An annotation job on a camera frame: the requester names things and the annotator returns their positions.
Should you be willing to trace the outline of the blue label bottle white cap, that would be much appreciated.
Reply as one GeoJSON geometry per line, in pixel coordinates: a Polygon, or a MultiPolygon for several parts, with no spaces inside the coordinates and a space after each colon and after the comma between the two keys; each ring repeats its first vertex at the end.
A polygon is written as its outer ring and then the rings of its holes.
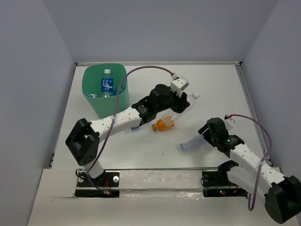
{"type": "Polygon", "coordinates": [[[114,94],[114,79],[111,76],[110,69],[104,70],[104,76],[101,79],[101,91],[105,98],[111,97],[114,94]]]}

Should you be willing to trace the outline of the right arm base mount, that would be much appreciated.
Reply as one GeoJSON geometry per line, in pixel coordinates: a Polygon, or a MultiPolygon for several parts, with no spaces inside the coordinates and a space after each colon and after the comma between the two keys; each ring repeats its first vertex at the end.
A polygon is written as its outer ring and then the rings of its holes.
{"type": "Polygon", "coordinates": [[[203,186],[203,196],[209,197],[247,197],[248,192],[232,183],[227,173],[238,166],[232,160],[218,166],[216,171],[202,171],[200,183],[203,186]]]}

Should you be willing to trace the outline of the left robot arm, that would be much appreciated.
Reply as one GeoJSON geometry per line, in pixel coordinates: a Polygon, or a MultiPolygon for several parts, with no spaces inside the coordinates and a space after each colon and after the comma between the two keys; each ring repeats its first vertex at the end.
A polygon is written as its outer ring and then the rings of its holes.
{"type": "Polygon", "coordinates": [[[96,121],[78,120],[65,144],[77,164],[86,171],[88,181],[99,186],[105,172],[99,162],[104,149],[99,148],[99,144],[106,145],[110,136],[153,121],[159,112],[171,109],[182,113],[190,106],[187,97],[185,92],[178,94],[166,85],[156,85],[148,96],[117,114],[96,121]]]}

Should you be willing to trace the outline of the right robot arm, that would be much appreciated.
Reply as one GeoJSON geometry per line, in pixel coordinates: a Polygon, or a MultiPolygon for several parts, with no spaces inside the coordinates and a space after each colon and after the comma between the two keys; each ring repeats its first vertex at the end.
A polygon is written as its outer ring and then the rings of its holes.
{"type": "Polygon", "coordinates": [[[262,200],[268,215],[283,224],[301,212],[301,182],[285,176],[266,163],[267,154],[257,156],[237,135],[229,134],[234,125],[230,116],[211,118],[198,130],[206,142],[228,157],[218,166],[216,176],[203,174],[202,180],[213,187],[214,182],[236,185],[248,194],[248,209],[262,200]]]}

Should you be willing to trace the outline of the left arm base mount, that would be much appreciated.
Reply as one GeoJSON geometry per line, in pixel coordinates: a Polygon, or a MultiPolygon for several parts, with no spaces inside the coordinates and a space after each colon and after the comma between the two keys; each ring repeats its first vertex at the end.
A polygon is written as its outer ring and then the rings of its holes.
{"type": "Polygon", "coordinates": [[[83,169],[76,169],[77,183],[75,197],[78,198],[118,198],[119,171],[105,171],[99,177],[89,178],[83,169]]]}

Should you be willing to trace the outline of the long clear crushed bottle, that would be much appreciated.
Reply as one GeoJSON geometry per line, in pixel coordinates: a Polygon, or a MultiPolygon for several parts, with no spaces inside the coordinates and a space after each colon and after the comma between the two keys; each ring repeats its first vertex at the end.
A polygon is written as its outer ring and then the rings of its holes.
{"type": "Polygon", "coordinates": [[[176,107],[169,109],[163,114],[161,120],[168,126],[172,126],[184,113],[191,110],[195,102],[200,98],[200,94],[195,92],[193,94],[187,95],[182,94],[181,102],[176,107]]]}

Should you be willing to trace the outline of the blue cap crushed bottle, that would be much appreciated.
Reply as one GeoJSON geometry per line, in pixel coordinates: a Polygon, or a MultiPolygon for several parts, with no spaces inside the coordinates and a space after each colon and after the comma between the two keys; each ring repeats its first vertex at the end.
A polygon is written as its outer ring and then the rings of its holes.
{"type": "Polygon", "coordinates": [[[191,152],[191,151],[194,151],[194,150],[200,148],[205,143],[206,143],[206,140],[204,139],[204,137],[202,135],[198,134],[194,138],[190,139],[189,141],[187,141],[185,143],[180,143],[179,147],[180,147],[180,151],[182,153],[188,153],[188,152],[191,152]]]}

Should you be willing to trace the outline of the orange juice bottle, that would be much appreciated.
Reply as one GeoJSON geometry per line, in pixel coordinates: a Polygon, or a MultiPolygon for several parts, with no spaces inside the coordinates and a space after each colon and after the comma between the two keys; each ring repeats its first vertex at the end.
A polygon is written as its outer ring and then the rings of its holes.
{"type": "Polygon", "coordinates": [[[174,127],[174,124],[167,126],[162,120],[158,120],[156,123],[152,124],[153,131],[164,131],[174,127]]]}

